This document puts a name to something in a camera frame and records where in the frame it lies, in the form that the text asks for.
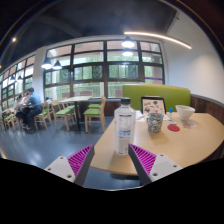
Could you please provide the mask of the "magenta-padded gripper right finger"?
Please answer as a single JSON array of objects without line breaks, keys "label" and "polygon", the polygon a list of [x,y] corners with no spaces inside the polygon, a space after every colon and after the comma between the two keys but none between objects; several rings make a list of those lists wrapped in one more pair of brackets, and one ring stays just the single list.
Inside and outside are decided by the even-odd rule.
[{"label": "magenta-padded gripper right finger", "polygon": [[182,169],[165,154],[155,155],[134,144],[128,146],[128,154],[142,185],[147,185]]}]

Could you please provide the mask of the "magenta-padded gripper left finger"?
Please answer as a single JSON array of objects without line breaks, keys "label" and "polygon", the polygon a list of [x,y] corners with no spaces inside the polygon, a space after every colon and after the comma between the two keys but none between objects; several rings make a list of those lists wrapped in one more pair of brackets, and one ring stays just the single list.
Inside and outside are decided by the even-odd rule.
[{"label": "magenta-padded gripper left finger", "polygon": [[59,156],[45,170],[76,185],[82,186],[94,154],[94,145],[91,144],[68,157]]}]

